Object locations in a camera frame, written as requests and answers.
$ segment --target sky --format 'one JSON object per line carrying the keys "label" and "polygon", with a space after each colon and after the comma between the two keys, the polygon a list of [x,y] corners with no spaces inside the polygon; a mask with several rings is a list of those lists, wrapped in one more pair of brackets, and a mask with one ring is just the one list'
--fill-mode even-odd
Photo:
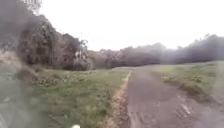
{"label": "sky", "polygon": [[160,42],[187,46],[206,34],[224,36],[222,0],[42,0],[44,14],[62,33],[93,50]]}

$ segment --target field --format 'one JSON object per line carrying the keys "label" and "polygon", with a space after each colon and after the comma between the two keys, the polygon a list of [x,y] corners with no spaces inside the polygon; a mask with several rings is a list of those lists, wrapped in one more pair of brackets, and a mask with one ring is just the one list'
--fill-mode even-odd
{"label": "field", "polygon": [[127,70],[43,71],[33,84],[30,105],[49,128],[98,128]]}
{"label": "field", "polygon": [[155,66],[164,82],[177,85],[199,100],[223,97],[223,62]]}

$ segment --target grass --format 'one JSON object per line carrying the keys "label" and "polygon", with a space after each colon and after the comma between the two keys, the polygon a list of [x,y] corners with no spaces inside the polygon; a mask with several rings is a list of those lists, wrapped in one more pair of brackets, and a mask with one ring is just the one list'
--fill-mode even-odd
{"label": "grass", "polygon": [[43,71],[33,84],[30,106],[48,128],[100,127],[111,114],[111,100],[126,70]]}
{"label": "grass", "polygon": [[156,66],[165,82],[179,85],[191,95],[198,95],[201,100],[206,100],[213,95],[217,87],[217,79],[224,62],[207,62],[187,65],[162,65]]}

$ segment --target dirt track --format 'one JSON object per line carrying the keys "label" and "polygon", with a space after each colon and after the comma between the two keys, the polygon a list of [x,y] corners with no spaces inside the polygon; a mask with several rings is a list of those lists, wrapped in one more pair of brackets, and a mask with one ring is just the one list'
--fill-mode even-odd
{"label": "dirt track", "polygon": [[133,72],[128,85],[129,125],[123,128],[224,127],[221,111],[196,102],[150,72]]}

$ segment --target treeline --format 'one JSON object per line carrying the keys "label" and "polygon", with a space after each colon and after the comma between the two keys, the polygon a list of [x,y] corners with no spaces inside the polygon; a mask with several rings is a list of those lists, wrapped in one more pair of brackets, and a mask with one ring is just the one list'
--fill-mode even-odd
{"label": "treeline", "polygon": [[36,15],[38,1],[33,5],[23,0],[0,1],[0,48],[16,52],[27,65],[88,70],[224,60],[224,38],[216,35],[206,35],[176,50],[156,43],[119,51],[91,51],[87,41],[57,32],[46,17]]}
{"label": "treeline", "polygon": [[142,66],[150,64],[181,64],[224,60],[224,37],[206,35],[187,47],[168,49],[160,43],[127,47],[119,51],[89,52],[96,68]]}
{"label": "treeline", "polygon": [[41,0],[32,2],[0,1],[1,51],[16,52],[18,58],[30,66],[89,69],[87,41],[57,32],[46,17],[37,15]]}

